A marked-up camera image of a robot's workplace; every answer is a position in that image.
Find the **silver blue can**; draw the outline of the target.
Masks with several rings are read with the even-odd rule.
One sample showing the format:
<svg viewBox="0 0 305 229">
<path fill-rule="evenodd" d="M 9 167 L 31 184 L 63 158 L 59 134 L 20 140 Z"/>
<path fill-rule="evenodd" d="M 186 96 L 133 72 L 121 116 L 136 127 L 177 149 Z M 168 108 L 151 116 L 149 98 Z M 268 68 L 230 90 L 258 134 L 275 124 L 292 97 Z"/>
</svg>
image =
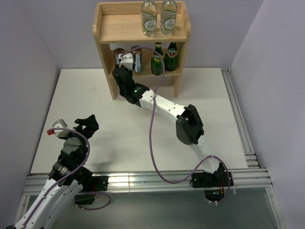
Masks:
<svg viewBox="0 0 305 229">
<path fill-rule="evenodd" d="M 119 55 L 120 54 L 123 54 L 124 53 L 124 49 L 123 48 L 116 48 L 114 51 L 113 51 L 113 54 L 114 54 L 114 59 L 115 59 L 115 64 L 116 65 L 119 65 L 120 64 L 120 59 L 119 59 Z"/>
</svg>

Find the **green Perrier bottle yellow label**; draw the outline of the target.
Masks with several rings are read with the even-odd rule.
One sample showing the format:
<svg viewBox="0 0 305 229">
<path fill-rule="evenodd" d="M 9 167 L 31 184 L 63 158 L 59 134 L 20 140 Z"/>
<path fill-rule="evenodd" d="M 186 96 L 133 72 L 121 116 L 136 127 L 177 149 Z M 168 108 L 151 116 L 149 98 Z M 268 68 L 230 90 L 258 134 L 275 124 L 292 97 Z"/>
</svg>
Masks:
<svg viewBox="0 0 305 229">
<path fill-rule="evenodd" d="M 163 73 L 162 60 L 164 59 L 164 57 L 161 42 L 155 43 L 155 51 L 157 51 L 161 55 L 161 58 L 157 54 L 153 53 L 153 56 L 151 58 L 151 71 L 153 75 L 158 76 L 162 75 Z"/>
</svg>

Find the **green Perrier bottle red label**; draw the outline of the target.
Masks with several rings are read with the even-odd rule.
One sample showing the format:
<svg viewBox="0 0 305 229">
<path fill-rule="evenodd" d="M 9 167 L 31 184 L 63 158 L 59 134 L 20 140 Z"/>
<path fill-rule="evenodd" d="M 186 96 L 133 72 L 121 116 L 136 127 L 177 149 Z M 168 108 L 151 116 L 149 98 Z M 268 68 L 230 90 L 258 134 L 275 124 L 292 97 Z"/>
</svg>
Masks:
<svg viewBox="0 0 305 229">
<path fill-rule="evenodd" d="M 164 57 L 164 64 L 166 71 L 172 72 L 178 65 L 178 51 L 176 42 L 170 42 Z"/>
</svg>

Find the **clear glass bottle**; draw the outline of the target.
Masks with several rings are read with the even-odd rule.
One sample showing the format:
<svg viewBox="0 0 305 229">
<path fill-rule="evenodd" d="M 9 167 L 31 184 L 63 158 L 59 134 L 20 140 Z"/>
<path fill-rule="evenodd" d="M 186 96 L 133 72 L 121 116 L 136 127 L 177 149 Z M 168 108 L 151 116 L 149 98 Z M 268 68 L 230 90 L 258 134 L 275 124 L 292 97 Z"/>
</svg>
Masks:
<svg viewBox="0 0 305 229">
<path fill-rule="evenodd" d="M 157 29 L 157 5 L 153 0 L 144 0 L 141 5 L 141 25 L 145 36 L 153 36 Z"/>
<path fill-rule="evenodd" d="M 161 25 L 162 34 L 168 35 L 174 31 L 177 17 L 177 3 L 174 0 L 164 0 L 161 5 Z"/>
</svg>

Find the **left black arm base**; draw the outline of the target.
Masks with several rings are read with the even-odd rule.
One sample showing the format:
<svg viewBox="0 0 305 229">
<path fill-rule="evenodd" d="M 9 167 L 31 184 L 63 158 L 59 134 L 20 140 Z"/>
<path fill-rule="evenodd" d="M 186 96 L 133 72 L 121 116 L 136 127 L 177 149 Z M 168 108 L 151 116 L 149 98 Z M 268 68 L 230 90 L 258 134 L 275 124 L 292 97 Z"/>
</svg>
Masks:
<svg viewBox="0 0 305 229">
<path fill-rule="evenodd" d="M 97 197 L 97 194 L 83 194 L 83 192 L 106 191 L 108 186 L 107 176 L 92 176 L 85 187 L 74 197 L 76 205 L 91 205 Z"/>
</svg>

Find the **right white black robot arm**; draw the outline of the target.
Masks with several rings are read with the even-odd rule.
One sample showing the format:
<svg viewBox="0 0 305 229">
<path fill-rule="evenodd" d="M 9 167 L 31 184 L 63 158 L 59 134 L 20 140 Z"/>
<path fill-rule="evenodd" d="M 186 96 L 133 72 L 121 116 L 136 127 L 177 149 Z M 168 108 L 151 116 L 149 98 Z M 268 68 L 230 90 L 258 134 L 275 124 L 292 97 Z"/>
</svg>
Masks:
<svg viewBox="0 0 305 229">
<path fill-rule="evenodd" d="M 135 83 L 132 78 L 132 71 L 123 65 L 116 65 L 112 76 L 119 87 L 120 95 L 129 103 L 152 110 L 149 127 L 149 148 L 153 167 L 159 177 L 167 183 L 177 184 L 187 180 L 200 166 L 203 166 L 203 171 L 207 173 L 207 183 L 211 186 L 217 186 L 222 181 L 223 174 L 228 171 L 224 162 L 219 157 L 214 156 L 212 149 L 206 142 L 203 122 L 196 107 L 191 104 L 188 106 L 176 104 L 157 95 L 147 86 Z M 162 115 L 175 124 L 176 136 L 180 142 L 190 146 L 195 153 L 204 156 L 195 169 L 182 180 L 169 181 L 161 175 L 157 168 L 152 147 L 152 126 L 155 113 Z"/>
</svg>

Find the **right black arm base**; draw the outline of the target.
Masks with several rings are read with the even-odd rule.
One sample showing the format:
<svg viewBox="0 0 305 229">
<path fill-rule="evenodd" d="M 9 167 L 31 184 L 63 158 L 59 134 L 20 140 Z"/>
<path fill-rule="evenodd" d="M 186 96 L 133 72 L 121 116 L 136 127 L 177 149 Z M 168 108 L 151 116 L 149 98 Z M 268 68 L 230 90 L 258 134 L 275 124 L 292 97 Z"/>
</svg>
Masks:
<svg viewBox="0 0 305 229">
<path fill-rule="evenodd" d="M 193 188 L 208 188 L 204 191 L 204 195 L 208 201 L 215 202 L 221 201 L 225 196 L 225 187 L 232 187 L 234 185 L 232 174 L 229 172 L 222 173 L 219 177 L 206 172 L 194 173 L 191 176 L 190 185 Z"/>
</svg>

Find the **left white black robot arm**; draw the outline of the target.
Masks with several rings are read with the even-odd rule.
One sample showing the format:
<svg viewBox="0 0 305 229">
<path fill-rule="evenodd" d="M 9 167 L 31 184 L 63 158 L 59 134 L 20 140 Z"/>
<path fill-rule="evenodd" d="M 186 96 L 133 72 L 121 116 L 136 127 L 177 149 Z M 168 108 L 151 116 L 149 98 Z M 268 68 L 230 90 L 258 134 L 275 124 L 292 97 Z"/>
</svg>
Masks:
<svg viewBox="0 0 305 229">
<path fill-rule="evenodd" d="M 58 160 L 52 167 L 48 179 L 34 201 L 34 205 L 15 224 L 8 229 L 40 229 L 54 204 L 64 196 L 66 190 L 88 190 L 92 187 L 92 172 L 84 168 L 90 155 L 89 138 L 99 129 L 95 115 L 76 119 L 76 127 L 69 129 L 63 119 L 57 120 L 48 135 L 55 135 L 65 142 Z"/>
</svg>

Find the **wooden three-tier shelf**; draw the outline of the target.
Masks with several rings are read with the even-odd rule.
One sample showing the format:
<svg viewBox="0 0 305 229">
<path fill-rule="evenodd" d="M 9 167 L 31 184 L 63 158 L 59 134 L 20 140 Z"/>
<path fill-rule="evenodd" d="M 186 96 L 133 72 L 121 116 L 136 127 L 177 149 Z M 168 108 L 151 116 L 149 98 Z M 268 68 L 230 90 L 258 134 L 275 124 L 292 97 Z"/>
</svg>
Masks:
<svg viewBox="0 0 305 229">
<path fill-rule="evenodd" d="M 117 86 L 112 76 L 116 62 L 111 44 L 119 46 L 126 44 L 128 46 L 126 50 L 129 50 L 133 45 L 148 47 L 156 42 L 162 44 L 175 42 L 179 55 L 178 67 L 172 72 L 166 72 L 165 76 L 172 77 L 174 96 L 178 96 L 190 40 L 191 22 L 186 3 L 178 1 L 177 6 L 176 26 L 172 34 L 164 35 L 160 29 L 157 29 L 155 35 L 145 36 L 141 28 L 141 2 L 100 2 L 97 4 L 93 35 L 112 99 L 116 98 Z"/>
</svg>

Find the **aluminium frame rail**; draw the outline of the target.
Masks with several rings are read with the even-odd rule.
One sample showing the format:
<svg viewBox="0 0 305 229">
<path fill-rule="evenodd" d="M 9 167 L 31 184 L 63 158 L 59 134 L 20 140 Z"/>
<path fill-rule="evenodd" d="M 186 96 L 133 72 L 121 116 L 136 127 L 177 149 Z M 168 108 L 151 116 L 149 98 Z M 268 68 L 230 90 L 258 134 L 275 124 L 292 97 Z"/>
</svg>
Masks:
<svg viewBox="0 0 305 229">
<path fill-rule="evenodd" d="M 261 168 L 254 152 L 248 130 L 246 128 L 242 112 L 234 91 L 232 80 L 228 68 L 219 69 L 222 73 L 223 83 L 226 87 L 228 99 L 231 104 L 235 118 L 235 124 L 241 139 L 241 144 L 246 159 L 247 169 L 233 169 L 231 171 L 234 185 L 231 190 L 235 192 L 238 188 L 264 188 L 267 200 L 270 204 L 272 214 L 275 219 L 276 228 L 285 229 L 286 224 L 279 208 L 273 184 L 266 168 Z M 110 192 L 148 192 L 148 191 L 174 191 L 190 190 L 187 183 L 181 183 L 179 187 L 173 188 L 168 183 L 162 184 L 162 180 L 155 172 L 124 172 L 106 173 L 110 184 Z"/>
</svg>

